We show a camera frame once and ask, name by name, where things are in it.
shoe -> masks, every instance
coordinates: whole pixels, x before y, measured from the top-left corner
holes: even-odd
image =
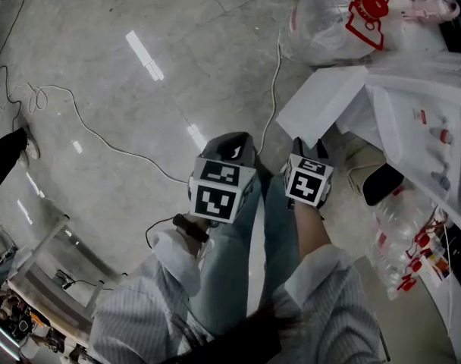
[[[20,152],[20,158],[18,158],[18,161],[20,162],[21,167],[28,168],[28,156],[25,151]]]
[[[25,133],[27,134],[27,147],[25,149],[25,152],[32,159],[40,158],[39,145],[36,143],[30,130],[27,127],[24,127],[24,130],[25,130]]]

hair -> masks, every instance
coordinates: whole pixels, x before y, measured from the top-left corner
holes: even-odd
[[[286,301],[283,299],[280,297],[262,306],[212,341],[207,341],[205,335],[193,330],[183,319],[174,319],[174,325],[190,346],[190,351],[167,359],[162,364],[236,364],[242,360],[252,364],[268,362],[281,352],[281,342],[292,338],[303,323],[298,311],[278,315],[285,307]]]

plastic bag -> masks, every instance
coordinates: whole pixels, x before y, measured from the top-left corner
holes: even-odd
[[[375,49],[346,29],[353,0],[301,0],[281,26],[287,58],[310,65],[358,59]]]

cable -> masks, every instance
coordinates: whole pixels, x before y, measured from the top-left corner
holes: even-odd
[[[28,342],[28,336],[25,337],[25,342],[21,344],[21,346],[18,348],[18,354],[22,356],[24,359],[27,359],[25,355],[21,352],[21,348],[23,348],[25,345],[27,345]]]
[[[11,101],[10,96],[8,95],[8,66],[6,64],[4,64],[4,65],[0,66],[0,71],[1,71],[1,69],[5,69],[5,71],[6,71],[6,75],[5,75],[5,90],[6,90],[6,93],[7,93],[7,96],[6,96],[7,102],[9,102],[10,104],[13,104],[13,105],[18,105],[18,112],[15,115],[15,117],[13,118],[13,120],[11,121],[11,132],[14,132],[15,131],[15,120],[17,120],[18,116],[20,116],[20,112],[21,112],[21,101],[19,101],[19,100]]]
[[[150,230],[152,230],[156,225],[161,224],[162,222],[166,222],[166,221],[173,220],[173,217],[175,217],[175,216],[172,215],[172,216],[169,217],[169,218],[164,218],[163,220],[157,221],[157,222],[154,223],[151,227],[149,227],[148,229],[146,229],[145,238],[146,238],[146,243],[148,244],[149,248],[153,249],[152,246],[149,245],[148,232],[149,232]]]
[[[278,41],[276,44],[276,53],[278,55],[278,64],[276,66],[276,71],[274,72],[274,77],[271,82],[271,99],[273,103],[273,110],[271,113],[271,116],[269,116],[268,122],[266,123],[264,130],[262,131],[262,138],[261,138],[261,148],[258,151],[257,156],[261,155],[262,149],[264,149],[264,143],[266,139],[266,133],[268,132],[269,125],[273,121],[274,115],[276,114],[276,93],[275,93],[275,87],[276,87],[276,79],[278,78],[278,73],[279,70],[281,69],[281,47],[279,46],[279,37]]]
[[[447,249],[447,254],[448,254],[448,264],[449,264],[449,270],[450,270],[450,300],[449,300],[449,309],[448,309],[448,337],[450,336],[451,332],[451,318],[453,315],[453,269],[451,268],[451,256],[450,256],[450,240],[448,239],[448,232],[446,229],[446,225],[443,224],[443,229],[444,229],[444,236],[446,236],[446,249]]]
[[[132,152],[128,152],[128,151],[124,151],[123,149],[119,149],[117,147],[114,147],[112,144],[108,143],[101,135],[99,135],[97,132],[95,132],[94,130],[91,130],[89,127],[87,127],[86,123],[84,123],[83,119],[81,118],[80,116],[80,113],[79,113],[79,108],[77,107],[77,103],[76,103],[76,100],[75,100],[75,97],[74,97],[74,94],[69,90],[69,89],[66,89],[66,88],[62,88],[60,86],[56,86],[56,85],[46,85],[46,86],[41,86],[41,87],[36,87],[36,86],[32,86],[30,85],[29,83],[25,83],[23,85],[16,85],[16,87],[11,91],[11,92],[8,92],[8,67],[6,65],[3,65],[0,67],[0,70],[4,68],[6,69],[6,79],[5,79],[5,85],[6,85],[6,93],[7,93],[7,100],[11,103],[11,104],[19,104],[21,105],[21,102],[20,101],[11,101],[10,100],[10,96],[11,94],[13,93],[13,91],[16,90],[16,88],[19,88],[19,87],[22,87],[22,86],[25,86],[27,85],[31,91],[32,91],[32,95],[30,96],[30,103],[29,103],[29,113],[30,114],[33,114],[35,113],[35,111],[43,111],[47,108],[47,106],[49,105],[49,98],[47,96],[47,94],[45,93],[44,89],[57,89],[57,90],[60,90],[62,92],[66,92],[66,93],[69,93],[71,95],[71,98],[72,98],[72,105],[74,106],[74,110],[76,112],[76,115],[77,115],[77,118],[79,119],[79,122],[83,125],[84,129],[86,129],[88,132],[90,132],[92,135],[98,137],[110,150],[112,151],[115,151],[115,152],[118,152],[120,154],[125,154],[125,155],[128,155],[128,156],[133,156],[134,158],[139,158],[139,159],[143,159],[147,162],[150,162],[152,165],[154,165],[159,171],[160,173],[162,173],[162,175],[167,178],[168,180],[171,180],[173,182],[176,182],[178,184],[184,184],[184,185],[187,185],[187,182],[185,180],[180,180],[178,178],[175,178],[175,177],[172,177],[171,175],[167,174],[154,160],[144,156],[144,155],[139,155],[139,154],[135,154],[135,153],[132,153]],[[41,106],[39,104],[39,94],[42,93],[43,96],[45,97],[45,105],[44,106]],[[35,96],[35,108],[30,108],[30,104],[31,104],[31,99],[32,97]],[[14,121],[17,119],[17,117],[20,115],[20,107],[18,108],[18,113],[17,115],[14,117],[13,121],[12,121],[12,130],[14,130]]]
[[[88,281],[84,281],[83,279],[79,279],[78,281],[73,281],[72,284],[76,284],[76,283],[79,283],[79,282],[88,284],[89,286],[97,287],[97,284],[89,283]],[[103,288],[103,290],[114,291],[114,289],[112,289],[112,288]]]
[[[20,16],[20,12],[21,12],[22,8],[24,7],[24,4],[25,4],[25,0],[22,0],[21,6],[20,6],[20,8],[18,9],[18,12],[17,12],[17,16],[15,17],[15,20],[13,20],[13,24],[12,24],[11,27],[10,27],[10,31],[8,31],[8,35],[6,36],[5,41],[3,42],[2,47],[0,48],[0,55],[2,54],[3,49],[4,49],[5,46],[6,46],[6,42],[8,41],[8,38],[9,38],[10,35],[11,35],[11,31],[13,31],[13,27],[14,27],[15,24],[17,23],[18,17]]]

red label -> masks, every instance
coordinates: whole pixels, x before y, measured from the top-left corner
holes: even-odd
[[[385,234],[381,234],[381,236],[379,236],[379,248],[382,248],[385,240],[387,240],[387,236]]]
[[[401,194],[401,192],[404,191],[404,187],[403,186],[399,186],[397,189],[395,189],[395,191],[392,192],[392,195],[393,196],[399,196],[399,194]]]
[[[296,30],[296,11],[298,11],[298,7],[294,8],[291,14],[291,32]]]

